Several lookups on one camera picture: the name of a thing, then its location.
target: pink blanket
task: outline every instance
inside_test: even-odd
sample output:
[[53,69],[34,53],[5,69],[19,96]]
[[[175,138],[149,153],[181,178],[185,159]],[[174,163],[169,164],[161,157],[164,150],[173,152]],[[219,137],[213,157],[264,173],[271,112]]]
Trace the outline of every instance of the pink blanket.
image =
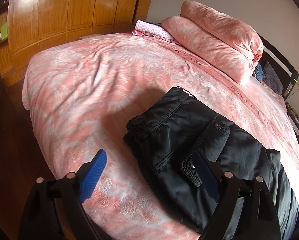
[[171,87],[181,86],[233,120],[281,162],[299,202],[299,148],[285,110],[254,77],[240,86],[179,45],[154,37],[110,34],[60,45],[30,61],[23,104],[57,179],[98,149],[107,166],[83,204],[115,239],[197,239],[162,206],[124,143],[127,122]]

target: blue gripper pad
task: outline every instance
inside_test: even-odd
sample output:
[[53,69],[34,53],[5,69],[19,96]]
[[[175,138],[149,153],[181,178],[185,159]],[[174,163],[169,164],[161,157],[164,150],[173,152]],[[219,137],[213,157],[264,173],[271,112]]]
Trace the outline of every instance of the blue gripper pad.
[[199,175],[208,196],[219,203],[221,199],[219,181],[197,150],[193,151],[192,158],[193,163],[195,163],[195,170]]
[[91,168],[80,183],[79,200],[81,203],[91,197],[96,184],[102,175],[107,162],[106,152],[100,150],[92,160]]

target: metal screw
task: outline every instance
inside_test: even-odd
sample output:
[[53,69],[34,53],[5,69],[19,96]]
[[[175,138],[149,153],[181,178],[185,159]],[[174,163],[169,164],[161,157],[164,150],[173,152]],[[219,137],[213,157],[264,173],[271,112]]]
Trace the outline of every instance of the metal screw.
[[261,176],[257,176],[257,177],[256,177],[256,180],[257,180],[258,182],[263,182],[263,181],[264,181],[264,179],[263,179]]
[[66,178],[73,179],[73,178],[75,178],[75,176],[76,176],[75,172],[69,172],[69,173],[67,173]]
[[42,183],[44,181],[44,178],[39,177],[36,179],[36,183]]
[[195,169],[192,158],[190,158],[189,165],[190,165],[191,168]]
[[226,172],[224,173],[224,176],[230,179],[230,178],[233,177],[233,173],[231,173],[230,171],[226,171]]
[[216,129],[218,129],[218,130],[222,129],[222,127],[221,127],[218,123],[216,123],[216,124],[214,125],[214,127],[215,127]]

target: black jacket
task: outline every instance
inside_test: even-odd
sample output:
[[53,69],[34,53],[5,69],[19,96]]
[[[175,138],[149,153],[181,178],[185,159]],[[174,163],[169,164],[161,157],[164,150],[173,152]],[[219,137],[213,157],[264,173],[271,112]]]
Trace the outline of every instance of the black jacket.
[[[280,163],[280,152],[265,149],[182,88],[169,90],[149,110],[130,120],[127,129],[124,140],[142,175],[182,224],[202,233],[217,205],[192,168],[192,151],[201,148],[208,160],[240,179],[262,176],[278,212],[282,239],[291,236],[299,206]],[[243,199],[238,199],[225,239],[235,233],[242,204]]]

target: wooden wardrobe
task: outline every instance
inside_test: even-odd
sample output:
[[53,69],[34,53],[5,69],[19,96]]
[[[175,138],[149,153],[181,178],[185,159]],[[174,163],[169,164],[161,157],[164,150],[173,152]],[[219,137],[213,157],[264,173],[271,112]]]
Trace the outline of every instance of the wooden wardrobe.
[[10,0],[0,10],[8,40],[0,44],[0,75],[11,86],[24,78],[39,51],[91,34],[130,32],[146,20],[151,0]]

